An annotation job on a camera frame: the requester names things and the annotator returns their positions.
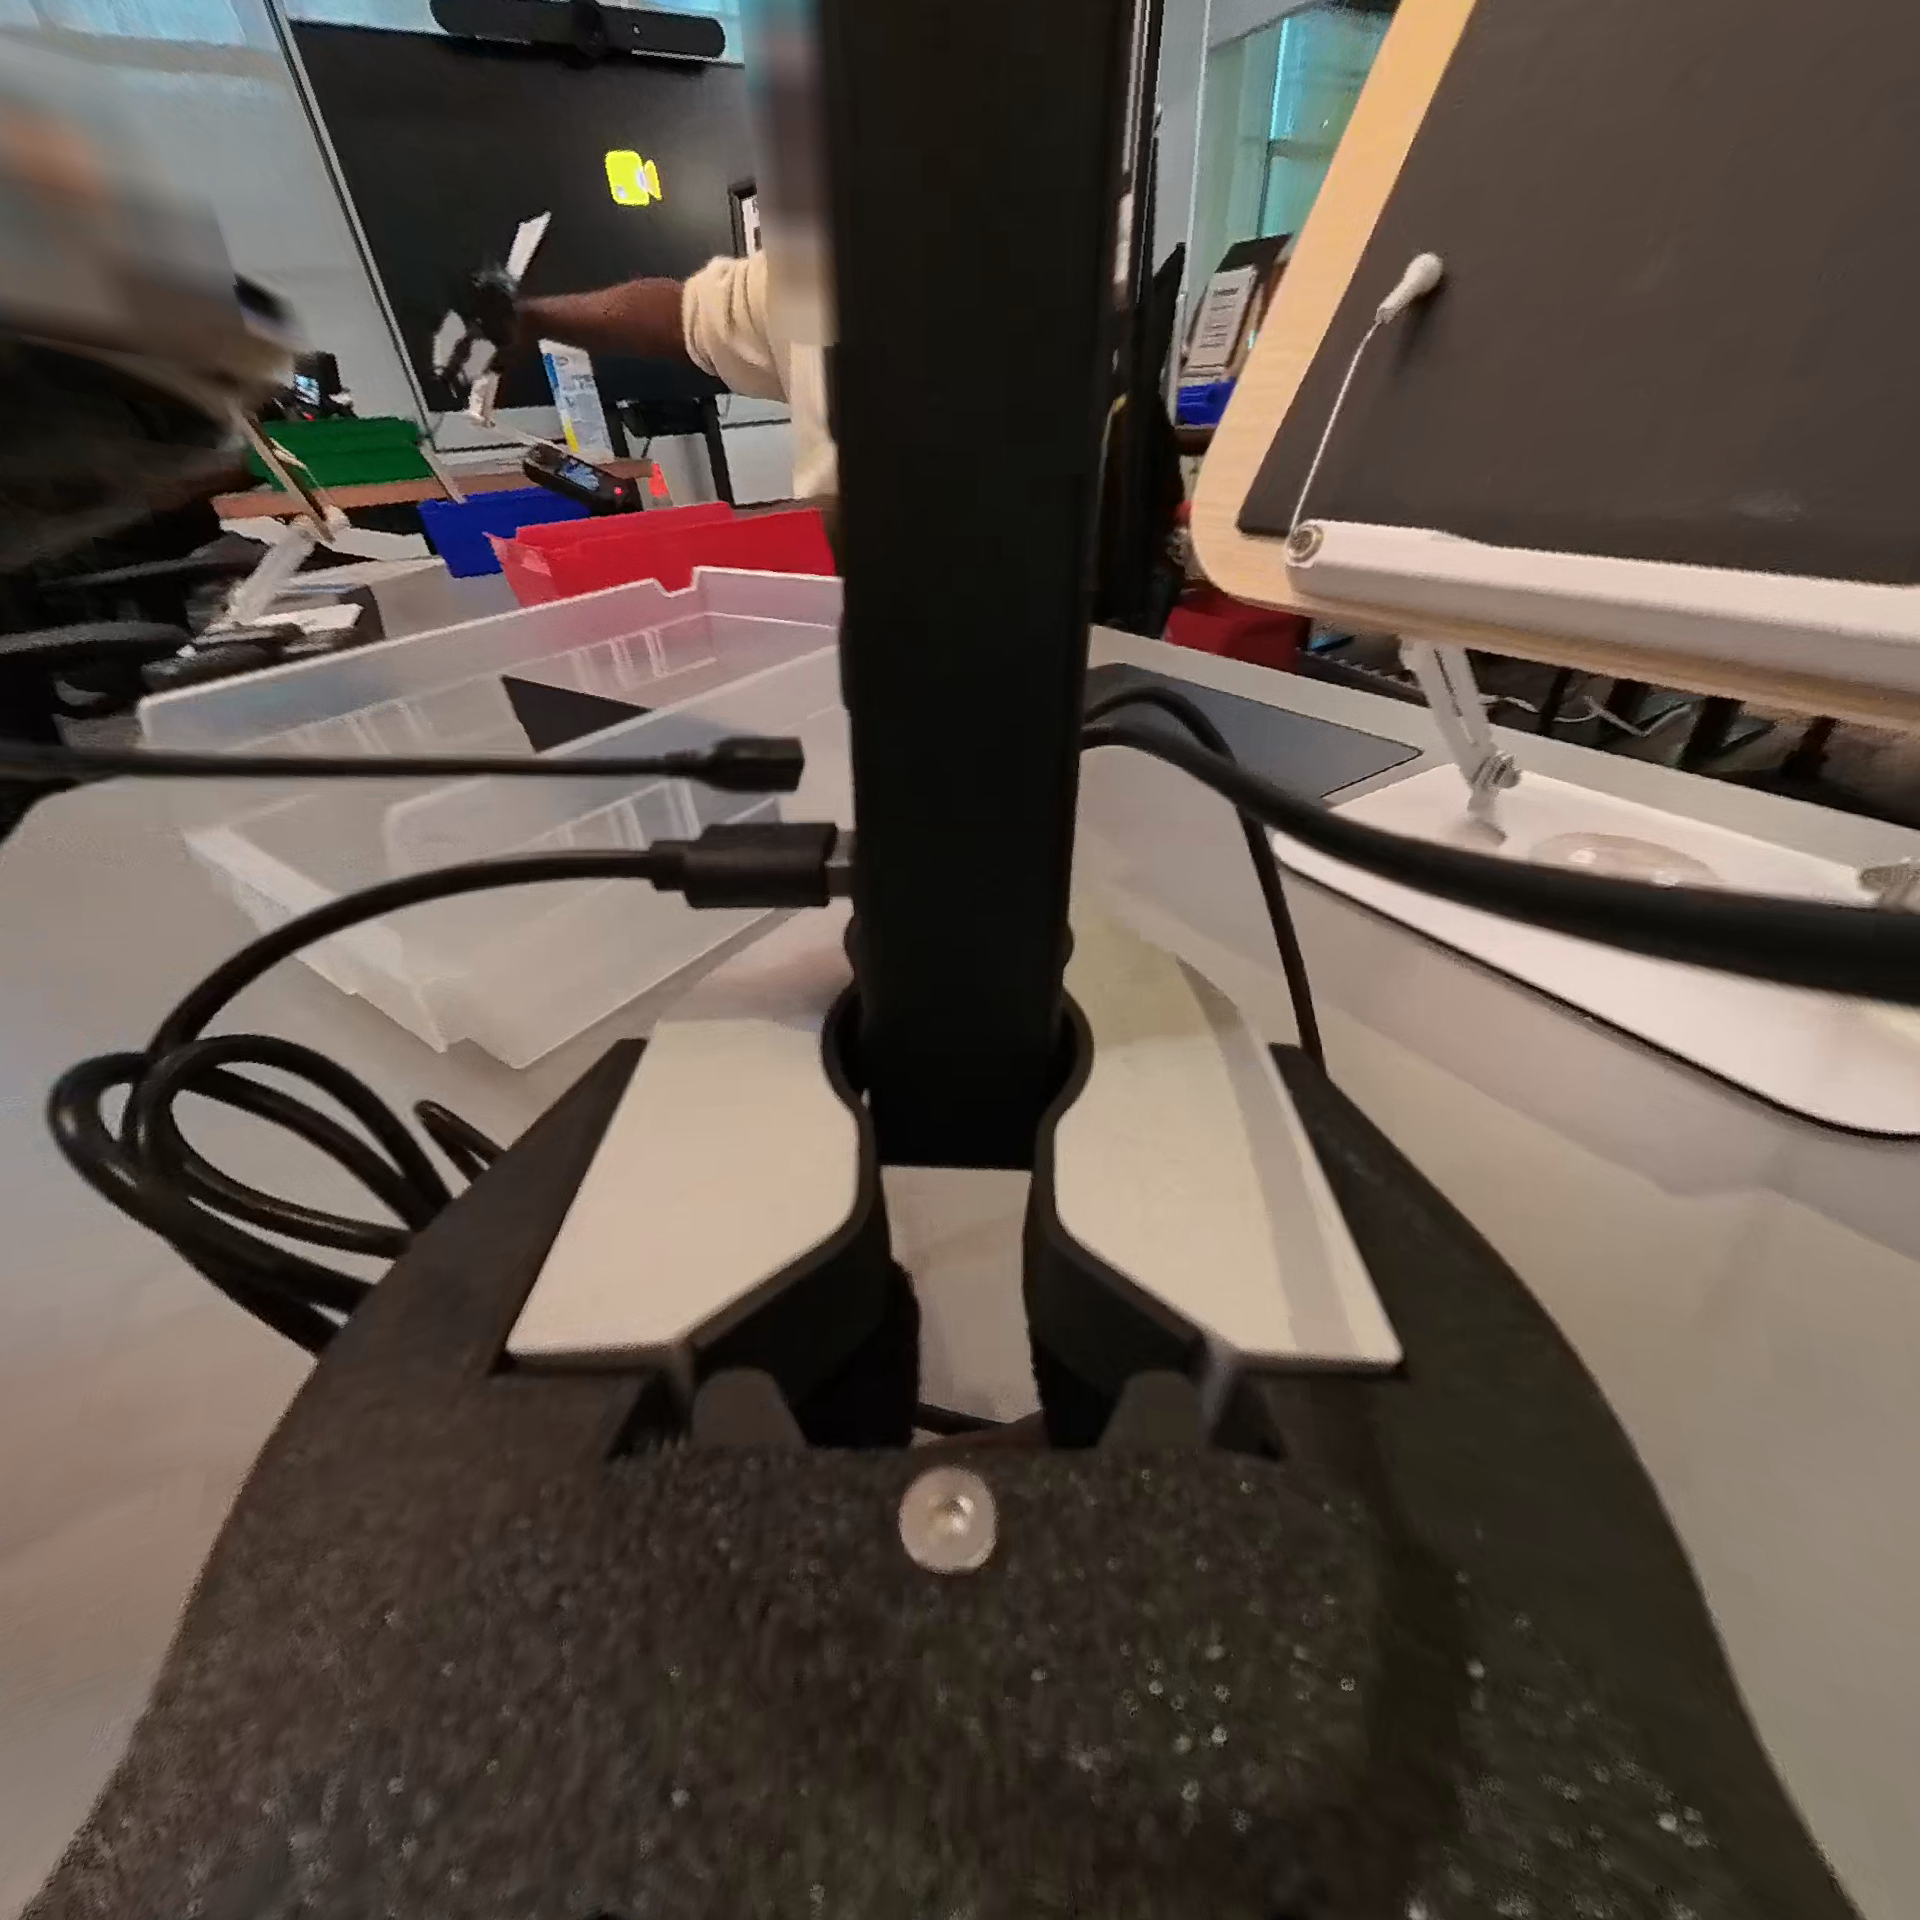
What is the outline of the red plastic bin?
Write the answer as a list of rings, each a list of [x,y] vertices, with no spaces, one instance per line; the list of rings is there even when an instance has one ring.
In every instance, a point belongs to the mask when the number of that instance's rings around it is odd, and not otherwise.
[[[517,605],[552,605],[652,580],[685,590],[699,569],[835,578],[824,515],[786,507],[737,515],[723,503],[623,518],[565,518],[489,533]]]

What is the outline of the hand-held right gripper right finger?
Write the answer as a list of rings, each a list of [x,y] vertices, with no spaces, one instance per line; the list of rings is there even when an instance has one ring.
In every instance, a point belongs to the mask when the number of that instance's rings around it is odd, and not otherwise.
[[[1166,1370],[1203,1375],[1393,1373],[1404,1337],[1261,1025],[1106,902],[1070,907],[1066,1015],[1034,1222],[1066,1284],[1112,1293],[1112,1343],[1170,1337]]]

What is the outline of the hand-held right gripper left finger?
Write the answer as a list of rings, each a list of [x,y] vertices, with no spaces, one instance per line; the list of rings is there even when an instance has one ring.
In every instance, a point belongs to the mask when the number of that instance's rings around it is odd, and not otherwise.
[[[857,1225],[878,1150],[829,1057],[847,937],[852,902],[786,915],[661,1015],[513,1316],[513,1363],[685,1375],[704,1335]]]

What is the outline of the grey desk pad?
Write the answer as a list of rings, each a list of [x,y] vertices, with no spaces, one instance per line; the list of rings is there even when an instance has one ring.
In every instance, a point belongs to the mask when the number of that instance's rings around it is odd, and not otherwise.
[[[1164,689],[1203,711],[1234,761],[1270,783],[1314,792],[1319,800],[1332,800],[1348,789],[1384,781],[1418,761],[1418,747],[1362,734],[1293,707],[1269,707],[1234,689],[1192,687],[1134,666],[1096,666],[1087,683],[1087,703],[1096,707],[1102,697],[1130,695],[1118,707],[1118,718],[1139,718],[1142,728],[1189,735],[1182,718],[1175,718],[1150,697],[1134,697],[1139,689]]]

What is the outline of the blue plastic bin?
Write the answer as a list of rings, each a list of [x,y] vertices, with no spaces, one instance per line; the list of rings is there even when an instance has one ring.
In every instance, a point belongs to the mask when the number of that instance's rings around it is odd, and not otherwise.
[[[423,541],[445,563],[453,578],[495,578],[501,572],[498,542],[517,541],[533,527],[576,522],[585,507],[565,491],[524,484],[469,491],[465,503],[417,503]]]

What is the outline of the wooden board with dark panel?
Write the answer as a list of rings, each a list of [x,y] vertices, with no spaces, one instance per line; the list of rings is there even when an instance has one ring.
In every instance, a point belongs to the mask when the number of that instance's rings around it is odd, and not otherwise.
[[[1201,466],[1203,572],[1404,634],[1289,585],[1284,533],[1367,314],[1435,253],[1314,510],[1917,590],[1917,212],[1917,5],[1404,5]]]

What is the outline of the black video bar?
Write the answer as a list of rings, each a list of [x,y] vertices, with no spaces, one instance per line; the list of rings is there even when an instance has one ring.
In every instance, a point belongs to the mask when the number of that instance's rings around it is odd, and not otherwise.
[[[723,65],[727,31],[722,17],[602,5],[602,0],[433,0],[442,32],[469,44],[510,44],[552,49],[572,65],[668,57]]]

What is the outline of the black monitor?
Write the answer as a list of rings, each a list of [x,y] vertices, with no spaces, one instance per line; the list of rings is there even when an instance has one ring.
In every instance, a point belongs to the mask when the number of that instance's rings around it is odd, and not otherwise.
[[[290,49],[429,412],[453,407],[433,337],[527,220],[549,213],[533,294],[685,277],[734,253],[734,189],[753,174],[737,57],[572,65],[433,20],[303,14]]]

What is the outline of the black handheld device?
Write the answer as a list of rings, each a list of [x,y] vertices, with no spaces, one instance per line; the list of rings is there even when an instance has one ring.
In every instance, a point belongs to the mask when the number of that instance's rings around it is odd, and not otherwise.
[[[555,444],[533,444],[524,449],[524,474],[572,503],[592,518],[617,518],[617,515],[642,515],[643,510],[643,488],[630,474],[609,473],[607,462],[592,462],[567,447]]]

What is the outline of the clear plastic bin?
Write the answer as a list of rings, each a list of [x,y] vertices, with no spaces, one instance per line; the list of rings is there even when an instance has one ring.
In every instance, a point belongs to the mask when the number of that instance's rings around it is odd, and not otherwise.
[[[838,627],[838,578],[699,569],[685,590],[642,580],[153,695],[139,735],[185,755],[533,756],[501,689],[527,676],[652,707],[555,761],[805,743],[805,789],[767,800],[684,781],[174,783],[185,850],[272,930],[477,857],[643,850],[722,823],[852,829]],[[417,907],[298,962],[438,1054],[477,1046],[527,1068],[767,924],[769,911],[692,911],[635,882],[585,882]]]

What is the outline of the black usb hub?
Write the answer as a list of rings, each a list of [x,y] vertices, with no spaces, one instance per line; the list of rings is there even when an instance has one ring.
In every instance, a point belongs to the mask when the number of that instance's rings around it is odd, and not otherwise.
[[[1029,1165],[1066,1073],[1130,75],[1134,5],[820,5],[882,1161]]]

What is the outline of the white folding stand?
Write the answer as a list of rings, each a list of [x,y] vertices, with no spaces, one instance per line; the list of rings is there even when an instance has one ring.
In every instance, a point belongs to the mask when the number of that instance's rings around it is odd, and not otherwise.
[[[1614,648],[1668,669],[1720,674],[1764,707],[1809,707],[1815,689],[1848,695],[1890,725],[1900,707],[1917,707],[1920,687],[1917,590],[1500,548],[1309,507],[1367,345],[1404,328],[1404,314],[1442,288],[1444,261],[1416,253],[1380,294],[1332,401],[1284,533],[1289,585],[1341,611],[1384,611],[1393,617],[1404,658],[1457,766],[1455,775],[1404,781],[1380,800],[1345,803],[1345,815],[1418,843],[1526,857],[1555,874],[1720,885],[1917,916],[1912,854],[1848,872],[1572,781],[1522,775],[1497,751],[1465,658],[1465,630],[1542,634],[1555,648]],[[1614,953],[1418,895],[1398,882],[1305,850],[1298,836],[1281,836],[1281,850],[1314,885],[1790,1117],[1857,1137],[1917,1143],[1917,1011],[1908,1008]]]
[[[185,642],[185,658],[208,658],[232,644],[265,644],[276,651],[317,651],[340,644],[357,623],[357,605],[350,611],[298,611],[286,592],[294,590],[298,569],[323,548],[350,533],[347,510],[319,488],[313,466],[298,456],[286,456],[265,430],[245,412],[232,407],[245,447],[265,462],[276,484],[286,491],[294,510],[286,530],[272,542],[272,551],[253,563],[242,585],[224,596],[216,617]]]

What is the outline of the grey desk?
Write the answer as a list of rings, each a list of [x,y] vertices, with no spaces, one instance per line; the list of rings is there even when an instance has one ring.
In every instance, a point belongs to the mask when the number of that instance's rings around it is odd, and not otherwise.
[[[1772,1117],[1293,882],[1337,1085],[1555,1313],[1866,1914],[1917,1914],[1917,1146]],[[6,1914],[119,1760],[303,1355],[43,1128],[247,925],[164,789],[6,843]]]

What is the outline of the green box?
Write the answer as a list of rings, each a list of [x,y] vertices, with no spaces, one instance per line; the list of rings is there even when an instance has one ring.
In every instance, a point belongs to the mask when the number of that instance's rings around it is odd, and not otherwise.
[[[308,473],[329,491],[433,480],[423,427],[407,417],[262,420],[257,433],[278,447],[281,466]]]

